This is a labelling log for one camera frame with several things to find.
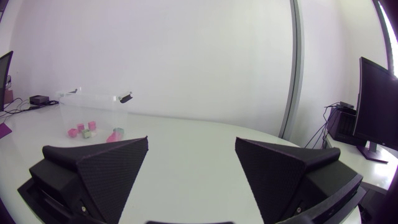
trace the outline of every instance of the white desk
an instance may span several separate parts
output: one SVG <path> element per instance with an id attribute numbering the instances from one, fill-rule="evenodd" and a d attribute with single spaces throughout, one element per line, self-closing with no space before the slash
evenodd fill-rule
<path id="1" fill-rule="evenodd" d="M 125 129 L 125 139 L 148 135 L 149 151 L 120 223 L 262 223 L 234 150 L 235 138 L 294 146 L 259 131 L 227 124 L 133 114 L 126 122 L 129 128 Z M 16 223 L 40 223 L 17 188 L 30 178 L 28 169 L 43 159 L 42 146 L 95 142 L 66 138 L 58 106 L 17 114 L 6 124 L 13 132 L 0 139 L 0 197 Z M 360 223 L 358 214 L 356 208 L 348 223 Z"/>
<path id="2" fill-rule="evenodd" d="M 363 176 L 363 185 L 380 193 L 386 194 L 396 173 L 398 159 L 380 146 L 377 149 L 388 158 L 389 162 L 369 161 L 362 156 L 356 146 L 335 141 L 330 135 L 326 137 L 330 147 L 340 148 L 340 161 Z"/>

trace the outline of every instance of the white wall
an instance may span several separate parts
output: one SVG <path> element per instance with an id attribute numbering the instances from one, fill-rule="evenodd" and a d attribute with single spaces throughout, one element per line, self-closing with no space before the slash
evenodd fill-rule
<path id="1" fill-rule="evenodd" d="M 10 51 L 14 24 L 23 0 L 10 0 L 0 22 L 0 57 Z"/>
<path id="2" fill-rule="evenodd" d="M 305 0 L 301 6 L 305 60 L 302 94 L 290 141 L 304 146 L 325 123 L 324 106 L 338 101 L 356 106 L 360 56 L 383 66 L 387 59 L 372 1 Z"/>
<path id="3" fill-rule="evenodd" d="M 14 95 L 132 90 L 134 113 L 278 135 L 292 61 L 289 0 L 24 1 Z"/>

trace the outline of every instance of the cube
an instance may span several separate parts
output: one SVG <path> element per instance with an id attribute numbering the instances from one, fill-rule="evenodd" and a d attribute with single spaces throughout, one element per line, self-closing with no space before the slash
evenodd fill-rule
<path id="1" fill-rule="evenodd" d="M 90 138 L 91 137 L 91 131 L 89 129 L 84 129 L 81 131 L 83 138 Z"/>
<path id="2" fill-rule="evenodd" d="M 77 136 L 77 133 L 78 133 L 78 132 L 79 132 L 79 131 L 78 131 L 76 128 L 71 128 L 71 129 L 69 129 L 69 131 L 68 131 L 68 135 L 69 135 L 69 137 L 74 138 L 74 137 Z"/>
<path id="3" fill-rule="evenodd" d="M 115 128 L 115 129 L 113 129 L 113 132 L 119 132 L 120 134 L 122 134 L 122 136 L 124 135 L 124 129 L 123 128 Z"/>
<path id="4" fill-rule="evenodd" d="M 116 142 L 116 141 L 118 141 L 118 140 L 116 140 L 116 136 L 113 136 L 113 135 L 110 135 L 110 136 L 107 138 L 107 140 L 106 140 L 107 143 L 109 143 L 109 142 Z"/>
<path id="5" fill-rule="evenodd" d="M 90 122 L 88 123 L 88 129 L 89 129 L 90 131 L 94 131 L 96 128 L 97 128 L 97 127 L 96 127 L 96 125 L 95 125 L 95 121 L 90 121 Z"/>
<path id="6" fill-rule="evenodd" d="M 115 137 L 117 141 L 120 141 L 120 140 L 122 140 L 122 138 L 123 138 L 123 135 L 122 135 L 121 133 L 117 132 L 117 131 L 114 131 L 114 132 L 111 134 L 111 136 Z"/>
<path id="7" fill-rule="evenodd" d="M 84 124 L 77 124 L 77 130 L 79 131 L 79 133 L 81 133 L 82 130 L 85 129 L 85 125 Z"/>

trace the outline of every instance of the pink cube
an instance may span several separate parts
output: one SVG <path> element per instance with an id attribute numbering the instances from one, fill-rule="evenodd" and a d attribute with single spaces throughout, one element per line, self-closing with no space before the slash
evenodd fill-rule
<path id="1" fill-rule="evenodd" d="M 90 122 L 88 123 L 88 129 L 89 129 L 90 131 L 94 131 L 96 128 L 97 128 L 97 127 L 96 127 L 96 125 L 95 125 L 95 121 L 90 121 Z"/>
<path id="2" fill-rule="evenodd" d="M 111 134 L 111 136 L 114 136 L 114 137 L 116 138 L 117 141 L 122 140 L 122 134 L 119 133 L 119 132 L 117 132 L 117 131 L 114 131 L 114 132 Z"/>
<path id="3" fill-rule="evenodd" d="M 77 133 L 78 133 L 78 132 L 79 132 L 79 131 L 78 131 L 76 128 L 71 128 L 71 129 L 68 131 L 68 135 L 69 135 L 69 137 L 74 138 L 74 137 L 77 136 Z"/>
<path id="4" fill-rule="evenodd" d="M 85 129 L 85 125 L 84 124 L 77 124 L 77 130 L 79 133 L 81 133 L 82 130 Z"/>
<path id="5" fill-rule="evenodd" d="M 110 135 L 110 136 L 107 138 L 107 140 L 106 140 L 107 143 L 109 143 L 109 142 L 116 142 L 116 141 L 118 141 L 118 140 L 116 139 L 116 136 L 113 136 L 113 135 Z"/>

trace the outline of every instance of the black cable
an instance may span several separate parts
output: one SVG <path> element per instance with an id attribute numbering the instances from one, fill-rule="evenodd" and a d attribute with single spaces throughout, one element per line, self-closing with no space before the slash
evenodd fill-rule
<path id="1" fill-rule="evenodd" d="M 325 145 L 325 138 L 327 137 L 327 134 L 326 134 L 326 127 L 327 127 L 327 124 L 329 123 L 329 119 L 330 119 L 330 118 L 334 115 L 334 113 L 335 113 L 335 111 L 334 111 L 332 114 L 330 114 L 328 120 L 326 120 L 325 114 L 326 114 L 326 112 L 328 111 L 328 108 L 336 108 L 336 106 L 326 106 L 326 107 L 325 107 L 325 112 L 323 112 L 323 119 L 324 119 L 325 122 L 326 122 L 326 126 L 325 126 L 325 129 L 323 130 L 322 149 L 323 149 L 323 146 Z"/>
<path id="2" fill-rule="evenodd" d="M 319 139 L 320 139 L 321 136 L 322 136 L 322 132 L 324 132 L 324 130 L 326 130 L 326 126 L 327 126 L 327 125 L 328 125 L 328 123 L 325 123 L 325 124 L 324 124 L 323 129 L 322 129 L 322 131 L 321 131 L 321 134 L 319 135 L 319 137 L 318 137 L 317 141 L 315 142 L 315 144 L 312 146 L 312 149 L 317 145 Z"/>
<path id="3" fill-rule="evenodd" d="M 331 124 L 331 126 L 330 126 L 330 129 L 335 125 L 335 122 L 336 122 L 336 119 L 333 121 L 333 123 Z M 323 139 L 323 144 L 325 144 L 325 140 L 326 140 L 326 137 L 328 137 L 328 134 L 329 134 L 329 132 L 326 134 L 326 136 L 325 136 L 325 138 Z"/>
<path id="4" fill-rule="evenodd" d="M 26 100 L 22 100 L 21 98 L 16 98 L 16 99 L 20 99 L 21 100 L 21 103 L 18 105 L 18 106 L 23 106 L 23 105 L 25 105 L 26 103 L 24 103 L 24 104 L 22 104 L 24 101 L 26 101 Z M 5 117 L 5 120 L 3 121 L 3 123 L 4 122 L 6 122 L 6 120 L 7 120 L 7 118 L 8 117 L 10 117 L 10 116 L 12 116 L 12 115 L 14 115 L 14 114 L 19 114 L 19 113 L 22 113 L 22 112 L 26 112 L 26 111 L 31 111 L 31 110 L 37 110 L 37 109 L 40 109 L 40 108 L 43 108 L 43 107 L 46 107 L 46 106 L 52 106 L 52 105 L 57 105 L 57 104 L 59 104 L 59 102 L 58 101 L 56 101 L 56 100 L 50 100 L 50 101 L 48 101 L 48 102 L 46 102 L 46 104 L 43 104 L 43 105 L 40 105 L 40 106 L 30 106 L 29 108 L 27 108 L 27 109 L 24 109 L 24 110 L 21 110 L 21 109 L 18 109 L 18 106 L 17 106 L 17 109 L 13 109 L 13 110 L 10 110 L 10 111 L 4 111 L 5 112 L 5 114 L 3 114 L 3 115 L 0 115 L 0 118 L 4 118 L 5 117 L 5 115 L 8 115 L 8 116 L 6 116 Z"/>
<path id="5" fill-rule="evenodd" d="M 23 102 L 23 100 L 21 99 L 21 98 L 15 98 L 14 100 L 12 100 L 11 101 L 11 103 L 9 103 L 5 108 L 4 108 L 4 110 L 7 108 L 7 107 L 9 107 L 13 102 L 15 102 L 16 100 L 21 100 L 21 102 Z"/>
<path id="6" fill-rule="evenodd" d="M 325 121 L 326 121 L 325 124 L 323 124 L 323 125 L 318 129 L 318 131 L 312 136 L 312 138 L 308 141 L 308 143 L 307 143 L 304 147 L 307 147 L 307 146 L 311 143 L 312 139 L 319 133 L 319 131 L 320 131 L 322 128 L 326 128 L 326 126 L 327 126 L 327 124 L 328 124 L 328 122 L 329 122 L 329 119 L 333 116 L 333 115 L 329 116 L 329 119 L 326 120 L 326 118 L 325 118 L 326 111 L 327 111 L 328 108 L 336 107 L 336 106 L 334 106 L 334 105 L 337 104 L 337 103 L 339 103 L 339 102 L 332 103 L 331 105 L 325 107 L 325 112 L 323 113 L 323 118 L 324 118 Z"/>
<path id="7" fill-rule="evenodd" d="M 318 134 L 318 132 L 319 132 L 325 125 L 326 125 L 326 123 L 323 124 L 323 125 L 318 129 L 318 131 L 312 136 L 312 138 L 308 141 L 308 143 L 307 143 L 304 147 L 307 147 L 307 145 L 310 144 L 310 142 L 312 141 L 312 139 Z"/>

